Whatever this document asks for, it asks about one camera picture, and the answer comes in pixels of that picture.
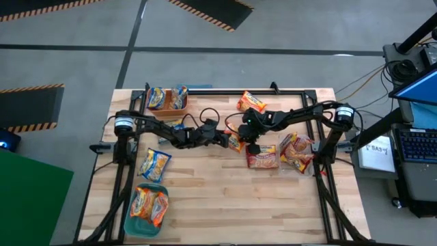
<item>concrete floor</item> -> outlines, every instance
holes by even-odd
[[[401,42],[436,11],[431,0],[245,0],[256,10],[227,33],[164,0],[149,0],[135,46],[381,51]],[[0,23],[0,44],[128,46],[141,0],[106,0]],[[51,244],[71,243],[124,52],[0,50],[0,89],[65,83],[59,126],[23,133],[19,153],[74,171]],[[382,57],[138,53],[123,88],[179,83],[214,87],[333,87],[339,89],[384,63]],[[355,90],[342,91],[343,98]],[[348,102],[359,107],[384,94],[378,79]],[[390,101],[366,110],[385,115]],[[364,114],[365,126],[377,118]],[[436,245],[437,220],[394,209],[385,181],[358,179],[372,238],[383,243]]]

